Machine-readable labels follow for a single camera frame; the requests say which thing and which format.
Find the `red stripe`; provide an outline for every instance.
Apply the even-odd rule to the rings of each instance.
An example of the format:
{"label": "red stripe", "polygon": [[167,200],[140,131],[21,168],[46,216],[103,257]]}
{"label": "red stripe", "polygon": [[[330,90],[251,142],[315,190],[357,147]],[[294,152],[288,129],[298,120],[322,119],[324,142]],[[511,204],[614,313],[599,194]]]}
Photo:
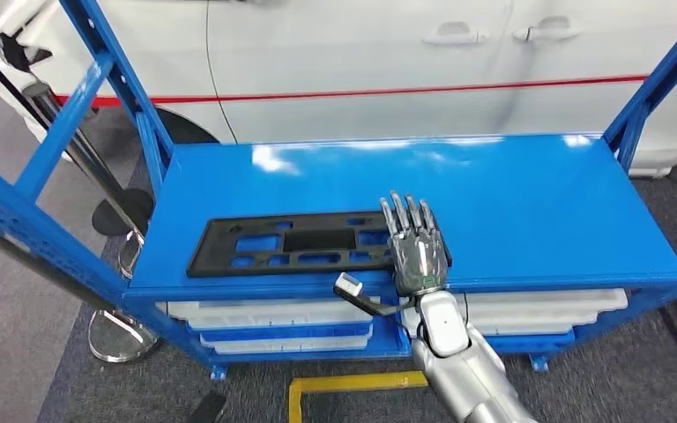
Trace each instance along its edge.
{"label": "red stripe", "polygon": [[[420,94],[420,93],[449,93],[463,91],[482,91],[482,90],[504,90],[535,88],[543,86],[563,86],[563,85],[592,85],[592,84],[615,84],[624,82],[642,82],[648,77],[643,75],[620,75],[616,77],[596,77],[596,78],[572,78],[572,79],[551,79],[545,81],[520,81],[501,84],[480,84],[480,85],[447,85],[447,86],[425,86],[419,88],[397,88],[386,90],[357,90],[357,91],[327,91],[316,93],[275,93],[275,94],[226,94],[226,95],[191,95],[191,96],[155,96],[151,97],[153,104],[170,103],[200,103],[209,101],[260,101],[260,100],[290,100],[290,99],[314,99],[330,97],[356,97],[363,95],[388,95],[388,94]],[[58,99],[61,102],[68,99],[68,95],[59,94]],[[120,106],[121,102],[116,97],[98,96],[92,101],[95,108],[109,108]]]}

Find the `stacked trays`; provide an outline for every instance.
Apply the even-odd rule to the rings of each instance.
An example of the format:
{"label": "stacked trays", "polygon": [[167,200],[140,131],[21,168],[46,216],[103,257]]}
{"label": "stacked trays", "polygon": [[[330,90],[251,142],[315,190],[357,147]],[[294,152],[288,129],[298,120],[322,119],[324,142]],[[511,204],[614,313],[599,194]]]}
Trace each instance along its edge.
{"label": "stacked trays", "polygon": [[372,316],[338,298],[170,302],[167,312],[217,354],[361,350],[372,337]]}
{"label": "stacked trays", "polygon": [[[456,298],[464,314],[465,296]],[[601,312],[627,307],[622,289],[472,293],[467,299],[471,322],[489,336],[569,334]],[[334,298],[169,302],[167,312],[217,354],[361,350],[373,330],[372,316]],[[402,318],[414,336],[419,316],[407,309]]]}

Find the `white car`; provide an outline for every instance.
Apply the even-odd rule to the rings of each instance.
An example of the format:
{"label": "white car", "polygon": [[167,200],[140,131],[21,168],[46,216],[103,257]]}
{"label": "white car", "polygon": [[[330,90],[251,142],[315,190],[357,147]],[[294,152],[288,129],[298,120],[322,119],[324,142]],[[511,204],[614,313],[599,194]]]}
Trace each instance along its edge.
{"label": "white car", "polygon": [[[602,131],[677,40],[677,0],[101,0],[180,141]],[[91,58],[56,0],[13,0],[0,69],[69,95]],[[39,138],[42,128],[0,86]],[[94,106],[117,106],[105,84]],[[633,171],[677,164],[677,88]]]}

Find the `rectangular hole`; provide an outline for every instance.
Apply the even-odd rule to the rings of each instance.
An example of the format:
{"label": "rectangular hole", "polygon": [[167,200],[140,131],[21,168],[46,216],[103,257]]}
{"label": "rectangular hole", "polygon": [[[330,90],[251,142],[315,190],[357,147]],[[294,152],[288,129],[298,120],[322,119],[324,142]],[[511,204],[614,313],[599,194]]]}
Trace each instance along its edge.
{"label": "rectangular hole", "polygon": [[287,229],[292,229],[294,227],[294,223],[289,222],[289,221],[284,221],[284,222],[276,222],[276,228],[281,231],[285,231]]}
{"label": "rectangular hole", "polygon": [[253,257],[240,256],[232,259],[229,264],[232,267],[250,267],[253,264]]}
{"label": "rectangular hole", "polygon": [[292,231],[284,236],[285,253],[315,249],[356,249],[352,229]]}
{"label": "rectangular hole", "polygon": [[366,263],[369,261],[369,253],[367,251],[350,251],[349,252],[349,261]]}
{"label": "rectangular hole", "polygon": [[276,234],[247,235],[237,240],[235,251],[272,251],[279,246],[281,236]]}
{"label": "rectangular hole", "polygon": [[339,254],[303,254],[297,259],[300,264],[338,263],[339,260],[341,260]]}
{"label": "rectangular hole", "polygon": [[388,231],[360,231],[357,234],[360,245],[385,245],[390,237]]}
{"label": "rectangular hole", "polygon": [[283,266],[289,264],[289,256],[286,254],[275,254],[269,257],[269,266]]}

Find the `black plastic panel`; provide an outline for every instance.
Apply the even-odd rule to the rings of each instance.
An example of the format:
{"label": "black plastic panel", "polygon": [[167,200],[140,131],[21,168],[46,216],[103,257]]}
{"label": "black plastic panel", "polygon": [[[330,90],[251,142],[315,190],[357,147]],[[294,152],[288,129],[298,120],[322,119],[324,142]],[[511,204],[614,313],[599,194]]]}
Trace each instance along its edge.
{"label": "black plastic panel", "polygon": [[379,211],[212,219],[187,274],[207,278],[392,270],[388,236]]}

